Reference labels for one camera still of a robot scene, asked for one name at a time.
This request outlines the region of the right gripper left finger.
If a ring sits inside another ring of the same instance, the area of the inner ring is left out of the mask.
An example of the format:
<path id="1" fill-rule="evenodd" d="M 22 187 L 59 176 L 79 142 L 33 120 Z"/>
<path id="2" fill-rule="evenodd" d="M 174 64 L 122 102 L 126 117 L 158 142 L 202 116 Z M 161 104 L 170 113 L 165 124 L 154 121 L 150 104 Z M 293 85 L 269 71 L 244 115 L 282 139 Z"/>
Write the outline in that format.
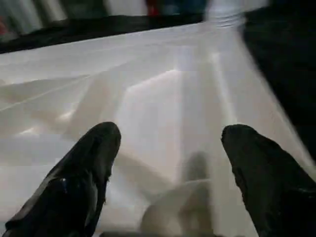
<path id="1" fill-rule="evenodd" d="M 4 236 L 93 236 L 120 142 L 114 122 L 89 129 L 6 222 Z"/>

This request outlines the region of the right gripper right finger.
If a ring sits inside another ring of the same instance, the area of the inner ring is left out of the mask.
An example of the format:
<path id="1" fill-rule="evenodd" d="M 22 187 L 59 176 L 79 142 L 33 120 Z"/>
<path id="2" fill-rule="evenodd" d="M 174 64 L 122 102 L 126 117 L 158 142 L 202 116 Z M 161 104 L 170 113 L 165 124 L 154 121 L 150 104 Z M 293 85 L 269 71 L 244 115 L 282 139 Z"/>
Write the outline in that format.
<path id="1" fill-rule="evenodd" d="M 260 237 L 314 237 L 316 183 L 278 143 L 244 124 L 221 142 L 242 201 Z"/>

